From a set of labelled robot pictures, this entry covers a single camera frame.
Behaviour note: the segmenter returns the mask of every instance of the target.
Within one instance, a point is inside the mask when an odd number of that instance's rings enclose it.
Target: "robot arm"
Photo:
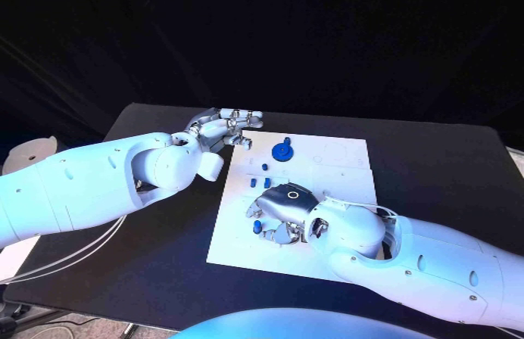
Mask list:
[[[318,202],[290,183],[252,202],[246,216],[261,214],[281,224],[261,227],[259,238],[290,244],[301,237],[344,281],[438,319],[524,331],[524,257],[443,225],[331,197]]]
[[[262,113],[212,108],[186,131],[73,148],[0,177],[0,247],[54,232],[89,228],[174,195],[199,174],[214,181],[225,145],[251,147],[243,127]],[[151,189],[138,191],[135,181]]]

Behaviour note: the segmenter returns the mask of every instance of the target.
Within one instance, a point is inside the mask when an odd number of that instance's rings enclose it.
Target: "black curtain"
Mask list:
[[[2,141],[96,142],[142,102],[479,124],[524,149],[520,0],[0,2]]]

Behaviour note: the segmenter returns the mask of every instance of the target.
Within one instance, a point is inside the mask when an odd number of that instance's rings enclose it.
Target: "floor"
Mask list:
[[[516,167],[520,171],[524,176],[524,153],[519,151],[509,151],[509,155],[512,160],[515,161]],[[54,321],[60,320],[70,320],[73,322],[85,322],[87,319],[92,319],[90,316],[79,315],[79,314],[69,314],[59,318]],[[69,332],[63,328],[56,327],[66,327],[70,329],[73,334],[73,339],[93,339],[93,338],[119,338],[122,330],[126,327],[125,322],[116,322],[108,319],[98,319],[82,326],[76,326],[72,324],[56,324],[56,325],[43,325],[31,328],[21,333],[18,333],[12,338],[14,339],[70,339]],[[162,329],[155,328],[145,328],[139,327],[132,335],[132,339],[164,339],[171,337],[175,334],[174,331],[165,331]]]

